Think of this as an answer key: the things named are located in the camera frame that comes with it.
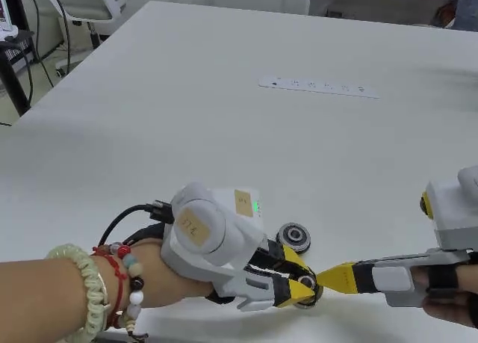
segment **sticker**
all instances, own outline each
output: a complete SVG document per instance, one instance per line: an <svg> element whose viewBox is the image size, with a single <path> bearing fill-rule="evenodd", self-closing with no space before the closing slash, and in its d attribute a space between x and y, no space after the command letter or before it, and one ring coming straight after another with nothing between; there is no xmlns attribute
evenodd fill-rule
<svg viewBox="0 0 478 343"><path fill-rule="evenodd" d="M177 225L182 233L198 247L201 247L209 238L209 227L202 223L189 208L186 208L179 215Z"/></svg>
<svg viewBox="0 0 478 343"><path fill-rule="evenodd" d="M236 212L243 216L253 217L251 194L245 191L234 190L236 200Z"/></svg>

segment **hand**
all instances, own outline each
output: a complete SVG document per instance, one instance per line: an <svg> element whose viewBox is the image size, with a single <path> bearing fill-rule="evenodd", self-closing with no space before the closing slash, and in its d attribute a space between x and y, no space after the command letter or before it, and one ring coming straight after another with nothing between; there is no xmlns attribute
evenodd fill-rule
<svg viewBox="0 0 478 343"><path fill-rule="evenodd" d="M131 253L143 265L141 275L144 280L144 300L141 303L143 308L168 306L186 297L206 297L213 291L209 282L187 279L174 273L161 259L161 240L140 241L131 247ZM115 302L118 279L114 276L114 270L104 258L97 256L95 260L108 288L108 296ZM116 260L122 272L125 272L121 260ZM119 310L125 309L129 304L128 280L124 281L123 288Z"/></svg>
<svg viewBox="0 0 478 343"><path fill-rule="evenodd" d="M212 284L179 276L161 259L161 241L148 239L135 244L132 253L143 264L143 307L162 307L186 297L206 297Z"/></svg>
<svg viewBox="0 0 478 343"><path fill-rule="evenodd" d="M415 282L428 287L428 275L425 270L412 268ZM456 268L460 292L453 300L440 302L425 299L423 310L430 316L445 321L474 327L468 312L468 298L471 293L478 294L478 265L462 265Z"/></svg>

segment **office chair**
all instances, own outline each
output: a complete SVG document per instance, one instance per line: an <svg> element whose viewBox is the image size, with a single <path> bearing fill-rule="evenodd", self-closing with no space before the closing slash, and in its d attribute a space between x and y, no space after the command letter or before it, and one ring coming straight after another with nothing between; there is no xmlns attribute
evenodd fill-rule
<svg viewBox="0 0 478 343"><path fill-rule="evenodd" d="M94 23L109 23L121 16L127 0L60 0L66 14L66 20L80 25L86 22L90 32L93 50L100 44L99 35L96 33ZM40 15L60 16L61 8L57 0L43 0L39 3ZM87 50L71 56L70 67L82 62L92 51ZM57 74L61 77L66 75L66 59L55 64Z"/></svg>

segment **beaded bracelet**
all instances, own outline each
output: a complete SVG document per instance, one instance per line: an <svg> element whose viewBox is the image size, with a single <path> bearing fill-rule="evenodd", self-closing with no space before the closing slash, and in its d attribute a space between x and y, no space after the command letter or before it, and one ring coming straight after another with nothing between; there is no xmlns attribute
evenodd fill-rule
<svg viewBox="0 0 478 343"><path fill-rule="evenodd" d="M122 281L124 279L127 279L128 278L128 275L127 274L124 274L121 272L120 270L120 265L118 265L118 262L116 262L113 258L113 256L111 256L109 254L110 252L110 249L109 249L109 246L107 245L104 245L104 246L100 246L100 247L93 247L93 255L92 256L100 256L100 257L103 257L104 259L106 259L108 261L108 263L110 264L110 266L114 269L114 276L118 278L118 294L117 294L117 300L116 300L116 303L113 307L113 309L111 310L111 314L109 315L108 319L105 320L105 327L103 330L107 330L109 329L113 324L113 319L116 317L117 315L117 312L118 312L118 308L120 307L120 304L121 304L121 298L122 298L122 293L123 293L123 283Z"/></svg>
<svg viewBox="0 0 478 343"><path fill-rule="evenodd" d="M110 304L103 278L95 262L80 247L64 244L51 250L47 259L70 259L81 272L87 289L87 320L83 328L66 338L67 342L91 342L104 328Z"/></svg>
<svg viewBox="0 0 478 343"><path fill-rule="evenodd" d="M144 287L144 281L141 278L141 274L143 273L143 265L136 260L136 257L133 256L130 246L120 242L115 242L110 246L101 246L101 249L106 251L107 254L117 256L119 259L121 259L130 277L129 287L131 289L131 293L129 295L128 307L122 312L121 315L112 312L113 317L111 319L111 323L115 328L126 328L128 336L133 338L136 342L144 342L145 339L148 338L147 334L134 334L136 320L140 315L141 303L143 302L144 298L142 291Z"/></svg>

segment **white power strip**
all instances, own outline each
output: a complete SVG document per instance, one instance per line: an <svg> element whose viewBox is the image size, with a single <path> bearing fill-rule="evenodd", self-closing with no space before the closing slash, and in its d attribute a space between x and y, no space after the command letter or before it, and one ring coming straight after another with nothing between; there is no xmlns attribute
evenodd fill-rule
<svg viewBox="0 0 478 343"><path fill-rule="evenodd" d="M275 87L279 89L312 91L349 96L363 96L378 99L379 96L370 88L358 85L333 84L328 81L314 79L291 79L277 76L266 76L259 81L260 87Z"/></svg>

